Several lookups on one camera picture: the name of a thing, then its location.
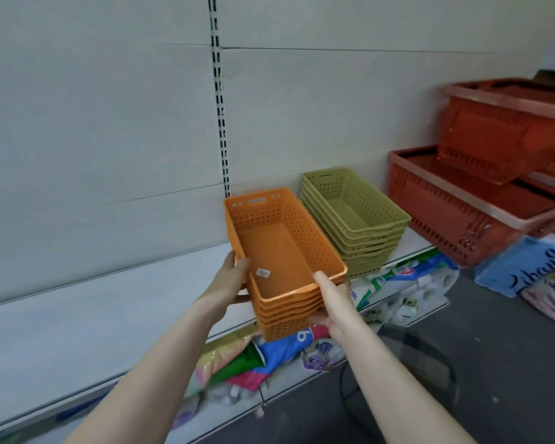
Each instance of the stack of orange baskets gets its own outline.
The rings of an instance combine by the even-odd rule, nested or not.
[[[237,259],[248,257],[245,284],[263,338],[271,342],[308,327],[324,307],[312,274],[333,283],[347,273],[333,245],[288,189],[224,200],[228,239]]]

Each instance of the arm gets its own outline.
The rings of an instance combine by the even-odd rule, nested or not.
[[[234,253],[207,290],[127,373],[66,444],[163,443],[212,326],[233,303],[249,268]],[[248,296],[239,296],[239,301]]]
[[[386,442],[473,444],[469,434],[364,323],[348,287],[336,287],[320,271],[315,280],[329,316],[309,321],[328,326],[331,336],[343,347]]]

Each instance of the gray floor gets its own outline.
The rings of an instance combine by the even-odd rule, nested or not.
[[[460,386],[458,421],[481,444],[555,443],[555,323],[468,276],[449,298],[451,306],[415,328],[452,361]],[[353,384],[346,375],[344,388]],[[376,430],[361,394],[351,408]],[[347,416],[338,371],[281,397],[265,413],[259,420],[248,415],[203,443],[374,442]]]

